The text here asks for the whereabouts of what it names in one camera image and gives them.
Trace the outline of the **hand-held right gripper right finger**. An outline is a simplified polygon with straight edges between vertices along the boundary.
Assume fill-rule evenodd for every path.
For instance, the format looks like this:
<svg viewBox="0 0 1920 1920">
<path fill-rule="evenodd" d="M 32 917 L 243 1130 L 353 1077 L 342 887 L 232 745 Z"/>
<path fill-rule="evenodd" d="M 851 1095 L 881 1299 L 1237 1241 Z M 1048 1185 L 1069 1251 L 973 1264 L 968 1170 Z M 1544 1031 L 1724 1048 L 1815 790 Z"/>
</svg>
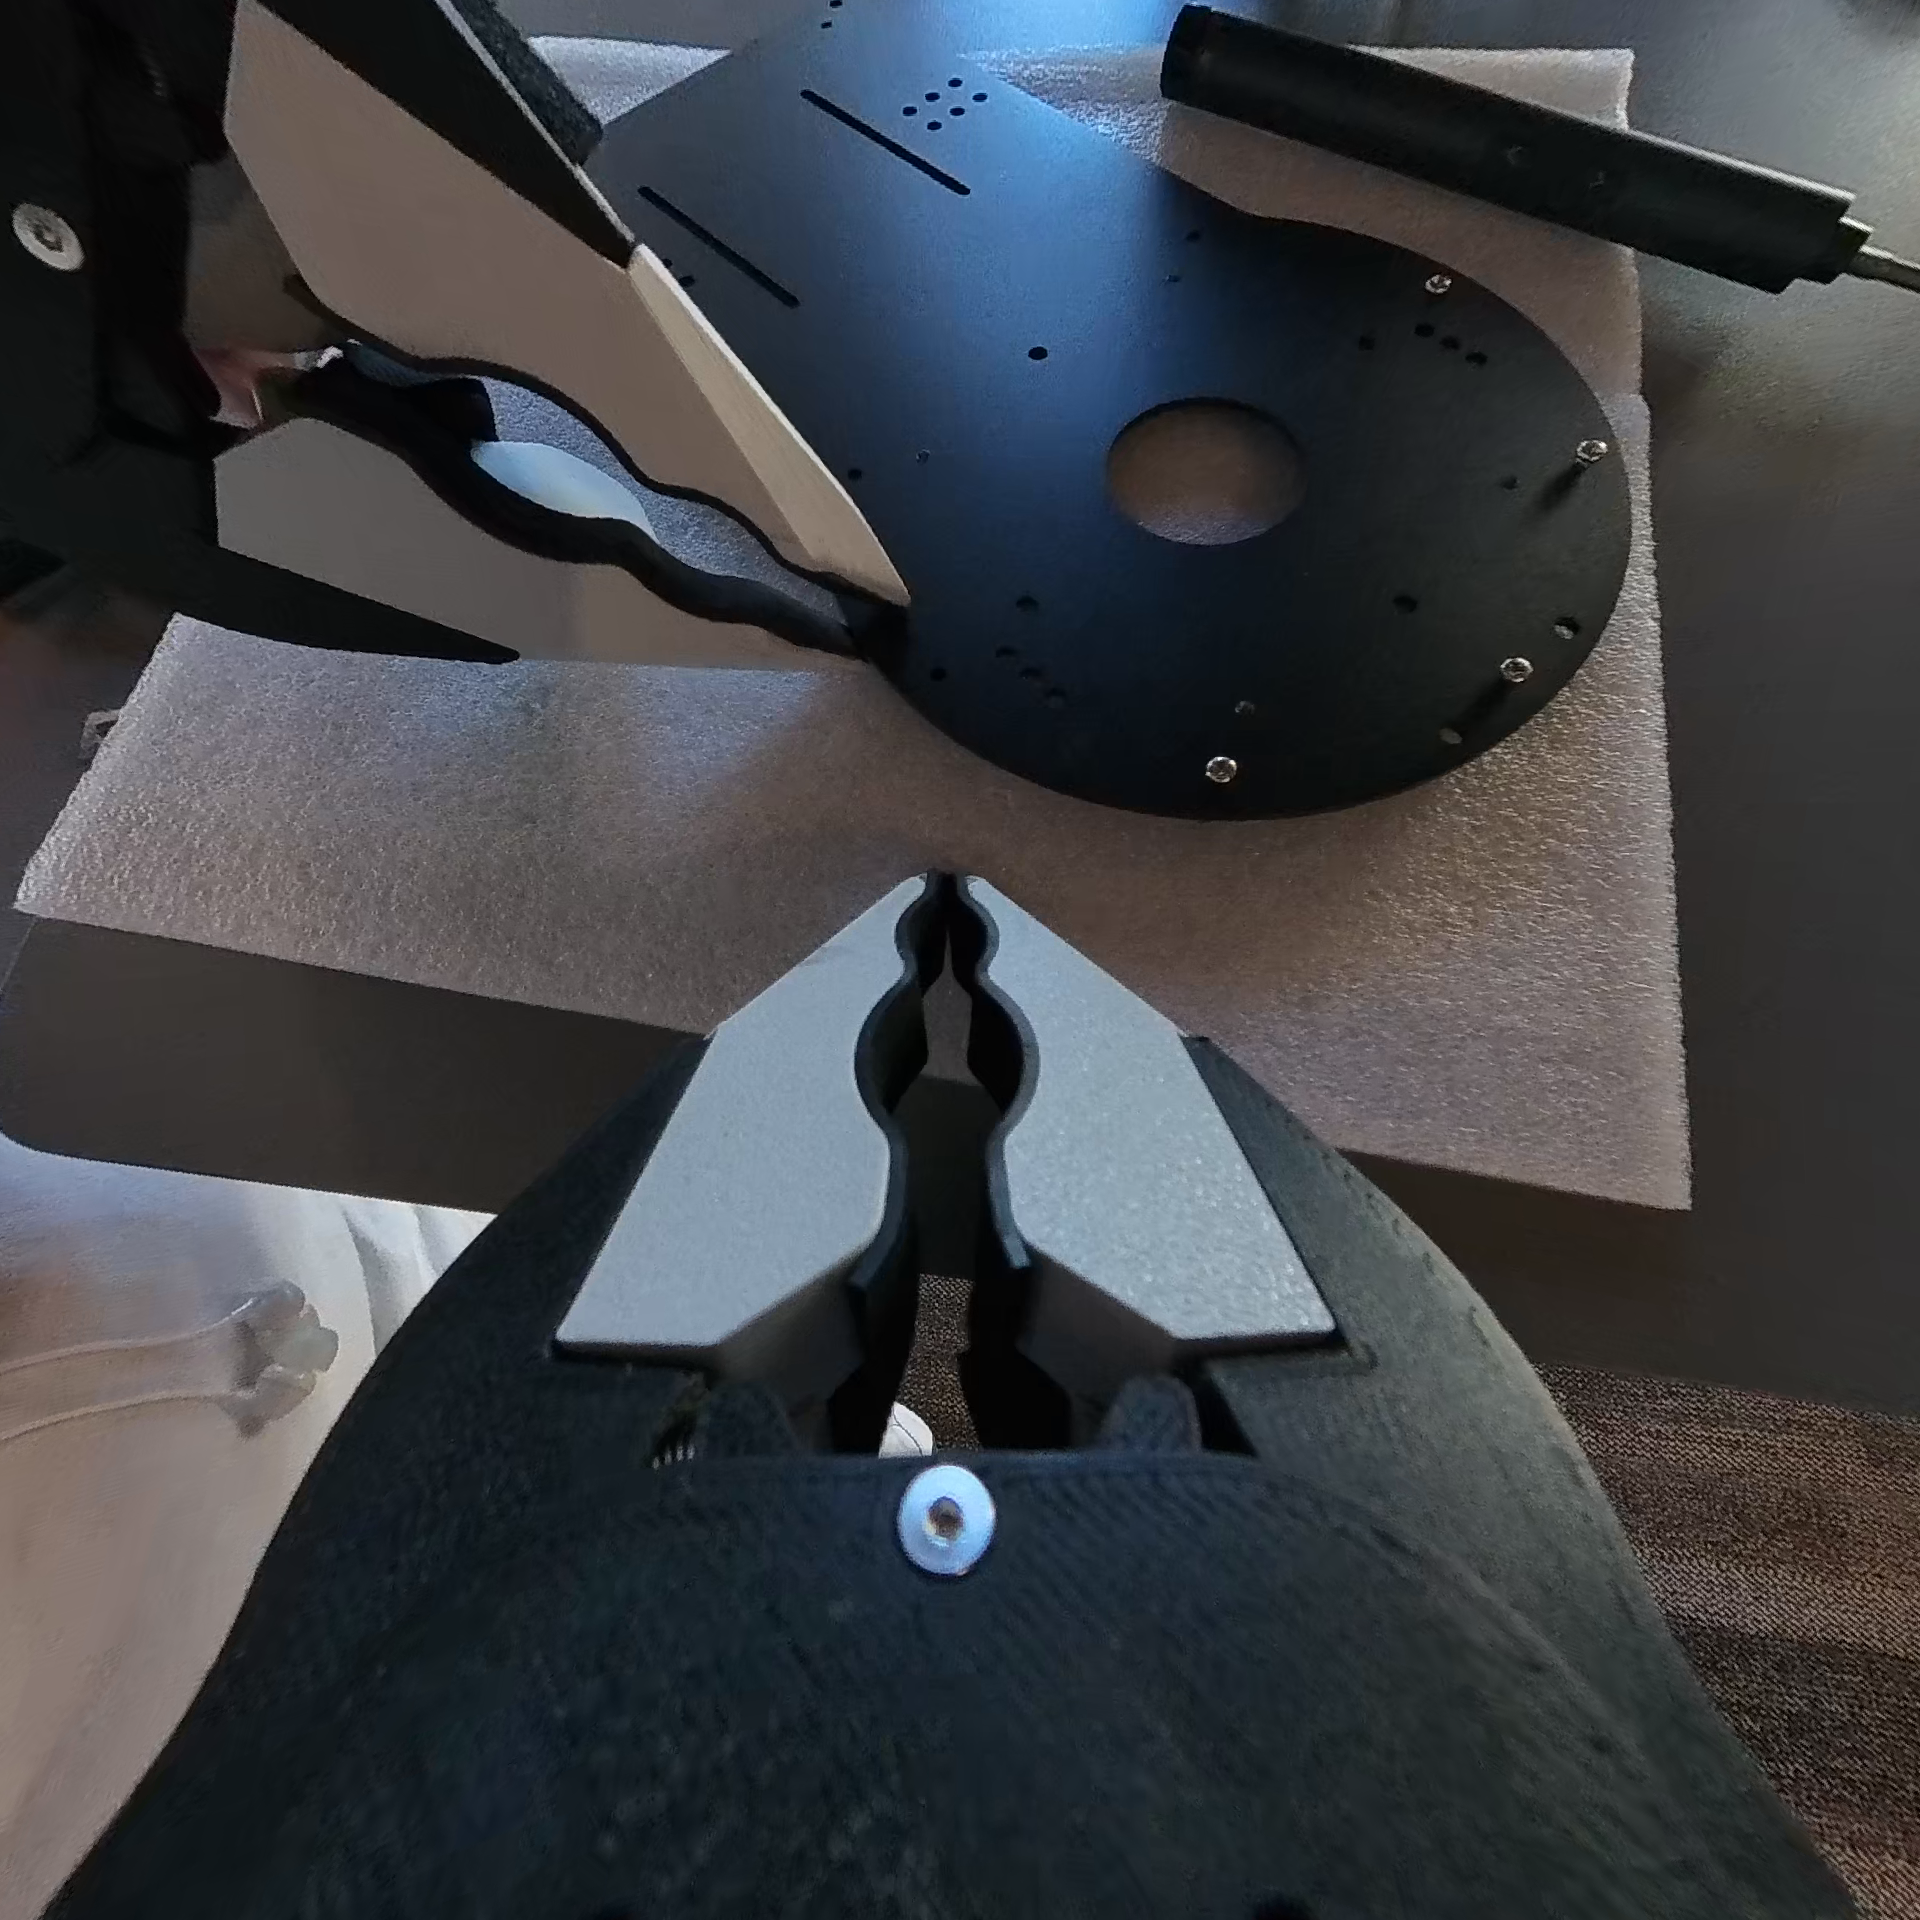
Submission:
<svg viewBox="0 0 1920 1920">
<path fill-rule="evenodd" d="M 982 1445 L 1080 1445 L 1135 1380 L 1338 1342 L 1180 1027 L 980 876 L 953 977 L 995 1113 L 958 1357 Z"/>
</svg>

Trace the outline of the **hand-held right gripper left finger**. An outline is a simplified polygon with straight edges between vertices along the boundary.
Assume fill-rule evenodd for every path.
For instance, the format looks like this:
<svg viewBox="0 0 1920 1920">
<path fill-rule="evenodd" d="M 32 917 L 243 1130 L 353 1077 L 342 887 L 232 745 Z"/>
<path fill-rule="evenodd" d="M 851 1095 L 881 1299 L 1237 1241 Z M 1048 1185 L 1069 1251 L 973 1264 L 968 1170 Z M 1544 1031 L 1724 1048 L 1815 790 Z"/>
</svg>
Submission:
<svg viewBox="0 0 1920 1920">
<path fill-rule="evenodd" d="M 804 1442 L 884 1451 L 918 1314 L 898 1110 L 948 897 L 902 881 L 707 1035 L 557 1354 L 766 1388 Z"/>
</svg>

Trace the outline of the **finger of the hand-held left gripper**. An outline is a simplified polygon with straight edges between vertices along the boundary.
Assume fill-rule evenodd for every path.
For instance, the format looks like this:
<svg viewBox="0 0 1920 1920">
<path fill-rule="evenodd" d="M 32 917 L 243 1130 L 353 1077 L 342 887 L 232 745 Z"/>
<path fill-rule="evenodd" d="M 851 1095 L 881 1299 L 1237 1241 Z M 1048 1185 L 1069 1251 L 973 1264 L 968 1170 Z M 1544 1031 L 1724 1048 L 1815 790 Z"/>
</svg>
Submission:
<svg viewBox="0 0 1920 1920">
<path fill-rule="evenodd" d="M 266 389 L 212 468 L 227 553 L 517 661 L 869 661 L 899 610 L 806 581 L 722 509 L 633 479 L 566 408 L 370 348 Z"/>
<path fill-rule="evenodd" d="M 449 4 L 238 4 L 223 132 L 319 313 L 514 380 L 792 573 L 909 590 L 848 488 Z"/>
</svg>

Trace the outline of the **black metal base plate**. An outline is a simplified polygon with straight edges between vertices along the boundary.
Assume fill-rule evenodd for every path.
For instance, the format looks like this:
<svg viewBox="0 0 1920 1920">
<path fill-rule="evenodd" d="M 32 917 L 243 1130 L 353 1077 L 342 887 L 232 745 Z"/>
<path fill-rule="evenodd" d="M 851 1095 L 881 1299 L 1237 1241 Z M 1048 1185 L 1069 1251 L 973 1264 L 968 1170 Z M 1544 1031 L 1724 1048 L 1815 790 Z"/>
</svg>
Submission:
<svg viewBox="0 0 1920 1920">
<path fill-rule="evenodd" d="M 1513 296 L 1192 185 L 927 7 L 819 4 L 587 172 L 902 574 L 877 673 L 1049 792 L 1382 800 L 1519 733 L 1617 609 L 1625 461 Z"/>
</svg>

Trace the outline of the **black electric screwdriver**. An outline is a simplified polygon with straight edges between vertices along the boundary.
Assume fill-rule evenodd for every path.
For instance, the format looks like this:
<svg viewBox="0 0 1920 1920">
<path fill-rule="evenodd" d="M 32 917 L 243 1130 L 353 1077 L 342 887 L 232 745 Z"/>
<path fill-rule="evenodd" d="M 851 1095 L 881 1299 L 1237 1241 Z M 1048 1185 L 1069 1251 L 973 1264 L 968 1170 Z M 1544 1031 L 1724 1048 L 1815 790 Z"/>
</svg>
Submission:
<svg viewBox="0 0 1920 1920">
<path fill-rule="evenodd" d="M 1480 205 L 1781 294 L 1797 282 L 1917 291 L 1853 195 L 1512 98 L 1210 7 L 1165 39 L 1161 97 Z"/>
</svg>

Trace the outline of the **white foam sheet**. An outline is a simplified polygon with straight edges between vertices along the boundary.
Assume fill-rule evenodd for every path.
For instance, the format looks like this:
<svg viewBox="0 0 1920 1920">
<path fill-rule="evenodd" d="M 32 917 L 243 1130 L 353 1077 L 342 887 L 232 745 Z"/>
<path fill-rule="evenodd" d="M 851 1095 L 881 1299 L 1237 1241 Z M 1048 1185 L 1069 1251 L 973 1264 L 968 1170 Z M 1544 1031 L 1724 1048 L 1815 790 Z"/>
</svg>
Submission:
<svg viewBox="0 0 1920 1920">
<path fill-rule="evenodd" d="M 1170 109 L 1148 49 L 985 68 L 1262 214 L 1417 245 L 1596 387 L 1631 545 L 1596 653 L 1463 768 L 1187 823 L 966 755 L 876 676 L 351 656 L 176 621 L 24 872 L 56 923 L 707 1031 L 896 882 L 995 885 L 1339 1148 L 1691 1201 L 1628 252 Z"/>
</svg>

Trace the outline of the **person's white shirt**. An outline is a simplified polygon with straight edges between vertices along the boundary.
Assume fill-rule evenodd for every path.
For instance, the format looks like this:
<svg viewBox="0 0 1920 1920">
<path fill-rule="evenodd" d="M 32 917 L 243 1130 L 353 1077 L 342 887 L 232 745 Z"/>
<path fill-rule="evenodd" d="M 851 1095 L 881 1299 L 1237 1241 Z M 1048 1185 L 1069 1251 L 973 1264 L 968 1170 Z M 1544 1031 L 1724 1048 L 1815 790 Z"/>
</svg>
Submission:
<svg viewBox="0 0 1920 1920">
<path fill-rule="evenodd" d="M 38 1916 L 171 1737 L 328 1429 L 490 1213 L 2 1144 L 2 1363 L 299 1288 L 340 1353 L 251 1437 L 163 1404 L 4 1441 L 2 1910 Z"/>
</svg>

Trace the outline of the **white shirt drawstring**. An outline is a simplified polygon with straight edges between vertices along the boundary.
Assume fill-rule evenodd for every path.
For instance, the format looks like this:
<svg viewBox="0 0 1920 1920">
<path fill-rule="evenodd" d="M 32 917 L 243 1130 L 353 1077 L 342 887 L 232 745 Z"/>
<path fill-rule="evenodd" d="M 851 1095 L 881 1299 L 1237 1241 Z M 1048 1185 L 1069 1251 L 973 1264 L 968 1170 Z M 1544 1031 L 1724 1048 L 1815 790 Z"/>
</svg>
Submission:
<svg viewBox="0 0 1920 1920">
<path fill-rule="evenodd" d="M 2 1364 L 2 1439 L 179 1404 L 251 1437 L 297 1408 L 340 1353 L 307 1297 L 283 1282 L 177 1332 L 99 1338 Z"/>
</svg>

